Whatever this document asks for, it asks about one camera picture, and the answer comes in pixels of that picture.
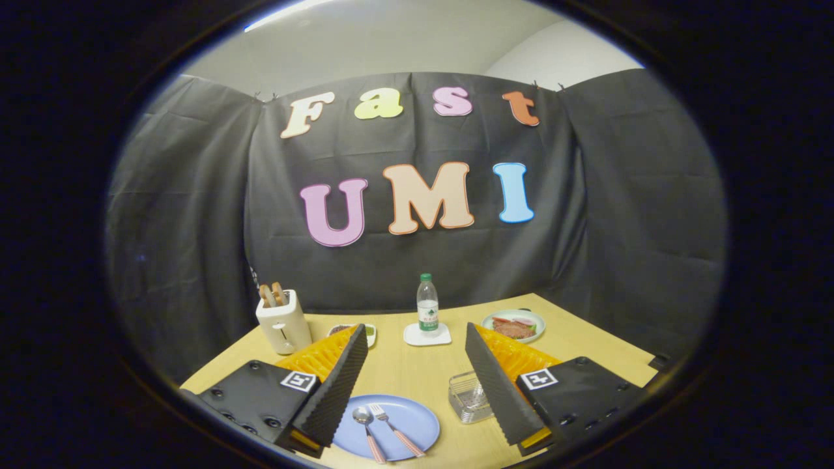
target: white wall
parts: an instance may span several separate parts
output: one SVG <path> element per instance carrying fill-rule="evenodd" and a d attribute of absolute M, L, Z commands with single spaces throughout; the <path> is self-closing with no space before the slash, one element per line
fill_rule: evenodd
<path fill-rule="evenodd" d="M 643 68 L 612 43 L 571 21 L 533 34 L 489 67 L 484 75 L 560 90 L 593 77 Z"/>
<path fill-rule="evenodd" d="M 239 33 L 184 69 L 269 101 L 376 73 L 482 74 L 562 19 L 521 0 L 344 0 Z"/>

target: light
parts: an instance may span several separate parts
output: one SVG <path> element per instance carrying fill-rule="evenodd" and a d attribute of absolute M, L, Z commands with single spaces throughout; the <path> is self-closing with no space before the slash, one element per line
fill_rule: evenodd
<path fill-rule="evenodd" d="M 280 9 L 277 12 L 268 15 L 266 18 L 259 19 L 255 23 L 248 25 L 246 28 L 244 28 L 244 33 L 248 33 L 249 31 L 252 31 L 255 28 L 260 28 L 265 24 L 280 20 L 281 18 L 285 18 L 293 13 L 297 13 L 306 10 L 307 8 L 315 7 L 316 5 L 321 5 L 322 3 L 332 1 L 333 0 L 303 0 L 302 2 L 294 3 L 293 5 Z"/>

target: yellow letter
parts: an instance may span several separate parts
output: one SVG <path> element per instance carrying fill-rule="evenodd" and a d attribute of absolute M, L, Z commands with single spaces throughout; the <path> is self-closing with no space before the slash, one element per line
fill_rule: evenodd
<path fill-rule="evenodd" d="M 359 97 L 363 103 L 356 106 L 354 115 L 360 119 L 394 117 L 403 112 L 399 105 L 399 91 L 393 88 L 372 89 Z"/>
<path fill-rule="evenodd" d="M 444 163 L 437 171 L 435 184 L 429 189 L 417 169 L 410 164 L 396 164 L 383 170 L 394 191 L 394 223 L 388 227 L 392 235 L 407 235 L 417 231 L 411 219 L 411 207 L 426 228 L 432 229 L 443 205 L 444 228 L 463 228 L 475 222 L 466 199 L 466 174 L 469 165 L 457 161 Z"/>
<path fill-rule="evenodd" d="M 293 112 L 289 115 L 289 122 L 287 128 L 281 132 L 282 139 L 288 139 L 296 135 L 306 134 L 310 130 L 310 125 L 307 124 L 307 117 L 310 122 L 313 122 L 321 115 L 321 110 L 324 108 L 322 103 L 330 104 L 336 99 L 336 95 L 332 91 L 324 94 L 317 94 L 309 98 L 299 99 L 293 101 L 290 106 Z"/>

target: cutlery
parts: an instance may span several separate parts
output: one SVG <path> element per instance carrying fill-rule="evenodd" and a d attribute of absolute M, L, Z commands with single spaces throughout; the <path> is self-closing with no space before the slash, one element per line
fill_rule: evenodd
<path fill-rule="evenodd" d="M 370 429 L 368 428 L 370 422 L 374 421 L 374 416 L 370 415 L 370 412 L 368 412 L 363 406 L 356 407 L 354 409 L 353 416 L 355 421 L 365 427 L 365 433 L 368 435 L 368 446 L 370 446 L 371 454 L 374 455 L 374 460 L 379 464 L 385 464 L 385 456 L 383 456 L 382 450 L 379 449 L 379 445 L 376 444 L 376 440 L 374 439 L 374 436 L 371 435 Z"/>
<path fill-rule="evenodd" d="M 402 431 L 397 430 L 396 428 L 394 428 L 393 425 L 391 425 L 391 422 L 388 421 L 388 414 L 386 414 L 385 411 L 382 410 L 382 406 L 380 406 L 379 404 L 370 404 L 368 407 L 370 407 L 370 411 L 374 413 L 374 416 L 376 416 L 377 419 L 388 424 L 388 427 L 391 429 L 391 431 L 394 432 L 397 438 L 399 438 L 399 440 L 403 442 L 405 447 L 409 448 L 415 456 L 425 456 L 425 453 L 422 452 L 417 447 L 417 445 L 415 445 L 411 440 L 409 440 L 409 438 Z"/>

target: water bottle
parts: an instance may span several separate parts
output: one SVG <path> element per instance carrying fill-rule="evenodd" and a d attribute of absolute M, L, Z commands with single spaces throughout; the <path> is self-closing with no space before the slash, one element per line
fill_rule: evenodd
<path fill-rule="evenodd" d="M 431 274 L 420 276 L 420 287 L 417 289 L 417 315 L 420 317 L 420 332 L 423 335 L 432 337 L 440 333 L 437 290 L 431 283 Z"/>

